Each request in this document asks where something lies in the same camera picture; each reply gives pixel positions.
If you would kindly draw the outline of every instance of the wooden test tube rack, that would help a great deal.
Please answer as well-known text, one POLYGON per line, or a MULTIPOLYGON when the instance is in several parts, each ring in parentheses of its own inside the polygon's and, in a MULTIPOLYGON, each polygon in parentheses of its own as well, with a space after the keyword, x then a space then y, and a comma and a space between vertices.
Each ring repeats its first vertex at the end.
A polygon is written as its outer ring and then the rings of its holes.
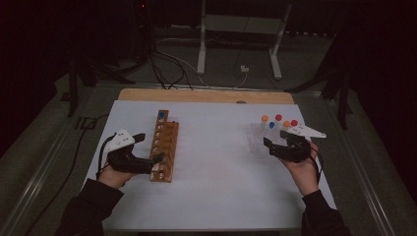
POLYGON ((152 169, 150 174, 150 180, 152 182, 172 182, 178 127, 178 122, 168 122, 168 110, 158 111, 150 149, 150 158, 163 152, 165 155, 163 160, 152 169))

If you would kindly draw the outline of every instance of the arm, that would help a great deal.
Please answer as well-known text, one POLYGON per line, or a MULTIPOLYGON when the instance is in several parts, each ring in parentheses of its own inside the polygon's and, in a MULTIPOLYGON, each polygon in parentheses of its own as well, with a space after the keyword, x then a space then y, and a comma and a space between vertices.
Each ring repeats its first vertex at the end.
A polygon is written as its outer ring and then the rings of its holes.
POLYGON ((65 207, 55 235, 103 235, 101 221, 123 197, 118 189, 134 174, 103 169, 97 181, 88 179, 78 196, 65 207))
MULTIPOLYGON (((313 143, 310 145, 312 147, 311 156, 316 158, 319 148, 313 143)), ((307 158, 300 163, 283 159, 281 161, 289 170, 306 204, 302 221, 302 235, 350 235, 340 213, 328 206, 319 189, 313 160, 307 158)))

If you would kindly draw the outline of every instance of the black sleeve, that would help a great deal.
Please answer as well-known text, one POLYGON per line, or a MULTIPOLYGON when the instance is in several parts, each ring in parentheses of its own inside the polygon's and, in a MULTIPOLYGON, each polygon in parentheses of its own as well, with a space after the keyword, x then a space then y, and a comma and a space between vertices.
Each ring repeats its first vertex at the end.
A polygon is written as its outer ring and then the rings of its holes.
POLYGON ((103 235, 101 221, 110 216, 122 197, 119 190, 88 179, 65 207, 55 235, 103 235))
POLYGON ((339 211, 330 208, 322 191, 318 190, 303 198, 306 210, 303 214, 302 235, 351 235, 344 225, 339 211))

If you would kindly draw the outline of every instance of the white tabletop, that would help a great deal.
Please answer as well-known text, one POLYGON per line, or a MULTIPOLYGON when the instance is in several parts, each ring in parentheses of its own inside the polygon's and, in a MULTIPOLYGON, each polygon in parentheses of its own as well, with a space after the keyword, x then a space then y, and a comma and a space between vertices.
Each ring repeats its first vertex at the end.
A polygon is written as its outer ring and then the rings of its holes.
MULTIPOLYGON (((302 196, 288 170, 268 150, 249 148, 250 125, 266 114, 304 124, 297 105, 205 102, 115 101, 87 178, 94 179, 103 141, 124 128, 145 133, 134 155, 149 158, 157 111, 169 110, 179 122, 172 183, 134 177, 105 229, 132 231, 215 231, 298 228, 302 196)), ((329 205, 334 200, 323 174, 320 188, 329 205)))

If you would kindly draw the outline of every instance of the dark floor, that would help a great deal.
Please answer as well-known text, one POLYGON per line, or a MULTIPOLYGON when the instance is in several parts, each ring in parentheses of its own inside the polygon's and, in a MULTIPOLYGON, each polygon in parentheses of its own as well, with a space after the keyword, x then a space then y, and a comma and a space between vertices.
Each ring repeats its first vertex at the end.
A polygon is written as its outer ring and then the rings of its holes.
MULTIPOLYGON (((171 36, 158 39, 158 51, 181 59, 189 79, 187 83, 186 78, 182 78, 173 89, 189 89, 189 86, 193 89, 291 89, 314 77, 331 45, 330 38, 286 35, 278 51, 283 78, 277 81, 272 77, 268 60, 270 38, 254 45, 242 43, 243 39, 236 39, 236 45, 230 47, 209 44, 206 73, 201 77, 194 71, 197 67, 199 41, 168 38, 171 36), (245 75, 239 72, 240 65, 249 67, 246 81, 245 75)), ((155 62, 166 81, 174 82, 181 78, 181 68, 174 63, 157 55, 155 62)), ((59 100, 62 93, 68 91, 68 77, 57 82, 57 95, 0 159, 0 222, 4 235, 24 235, 63 183, 83 133, 74 129, 79 117, 107 114, 122 88, 160 88, 150 63, 127 78, 137 83, 125 86, 111 80, 102 80, 95 88, 80 86, 80 106, 72 118, 67 117, 69 104, 59 100)), ((324 156, 328 157, 325 173, 346 224, 353 235, 416 235, 416 206, 400 182, 355 92, 349 94, 348 103, 352 113, 346 116, 348 130, 343 131, 335 118, 337 99, 324 100, 320 97, 324 85, 320 83, 293 96, 306 123, 328 134, 327 139, 317 143, 324 156)), ((36 224, 31 235, 53 234, 63 207, 82 188, 104 125, 105 118, 98 122, 94 130, 87 131, 83 136, 75 169, 68 183, 36 224)), ((276 232, 143 234, 263 236, 276 235, 276 232)), ((280 235, 299 235, 299 230, 282 231, 280 235)))

